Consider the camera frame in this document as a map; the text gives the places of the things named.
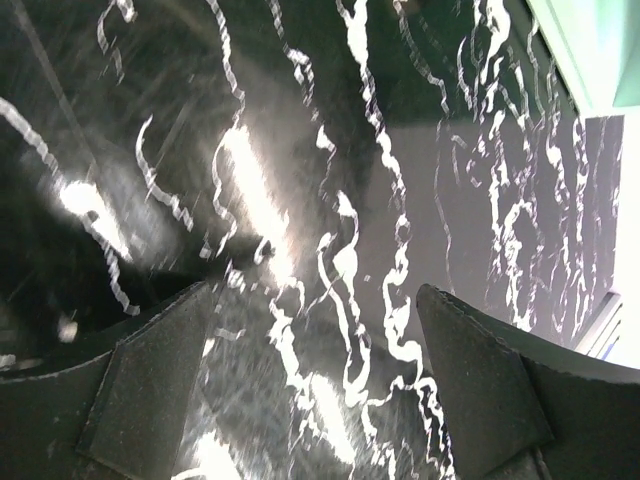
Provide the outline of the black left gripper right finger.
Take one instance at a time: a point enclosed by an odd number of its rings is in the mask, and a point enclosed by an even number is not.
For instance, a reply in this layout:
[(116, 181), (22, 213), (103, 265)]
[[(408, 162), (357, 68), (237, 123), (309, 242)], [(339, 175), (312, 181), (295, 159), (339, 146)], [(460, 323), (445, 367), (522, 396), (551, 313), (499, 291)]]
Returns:
[(422, 285), (416, 309), (463, 479), (636, 479), (639, 372)]

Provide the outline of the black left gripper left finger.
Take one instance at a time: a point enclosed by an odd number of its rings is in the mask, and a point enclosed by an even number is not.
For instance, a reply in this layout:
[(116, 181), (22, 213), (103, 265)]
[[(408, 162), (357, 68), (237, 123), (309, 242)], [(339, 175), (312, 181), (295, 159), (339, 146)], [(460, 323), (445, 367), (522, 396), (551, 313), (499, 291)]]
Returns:
[(211, 305), (199, 282), (34, 366), (2, 370), (2, 478), (170, 478)]

